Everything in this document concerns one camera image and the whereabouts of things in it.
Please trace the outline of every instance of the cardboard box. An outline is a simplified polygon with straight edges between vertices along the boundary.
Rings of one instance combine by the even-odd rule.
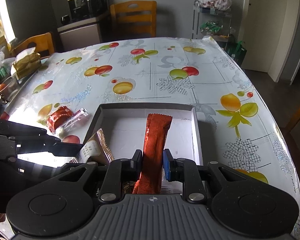
[[[164,148],[174,158],[194,160],[203,165],[196,112],[193,106],[173,103],[101,104],[91,122],[84,143],[100,128],[115,159],[132,158],[143,149],[148,114],[173,117]]]

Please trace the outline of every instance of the fruit-patterned tablecloth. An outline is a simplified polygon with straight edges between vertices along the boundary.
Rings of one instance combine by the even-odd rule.
[[[150,38],[53,54],[7,108],[10,121],[46,128],[59,106],[90,120],[63,139],[81,142],[101,103],[171,102],[195,106],[204,160],[217,160],[291,194],[300,184],[269,109],[244,72],[212,38]],[[61,166],[67,158],[29,154]],[[300,238],[300,213],[293,235]]]

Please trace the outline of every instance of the green bag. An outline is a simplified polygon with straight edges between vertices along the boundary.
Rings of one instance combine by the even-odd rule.
[[[227,44],[226,53],[238,64],[240,67],[247,50],[242,46],[242,41],[238,43],[230,42]]]

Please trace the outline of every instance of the red wrapper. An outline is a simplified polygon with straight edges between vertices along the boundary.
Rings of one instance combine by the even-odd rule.
[[[73,113],[68,107],[60,106],[47,120],[50,132],[55,132],[71,116],[73,116]]]
[[[163,148],[172,116],[149,114],[146,124],[145,142],[140,179],[133,194],[160,194],[162,182]]]

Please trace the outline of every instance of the printed label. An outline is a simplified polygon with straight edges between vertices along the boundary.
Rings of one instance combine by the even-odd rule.
[[[96,141],[87,142],[79,152],[79,163],[85,163],[90,156],[99,156],[100,151]]]

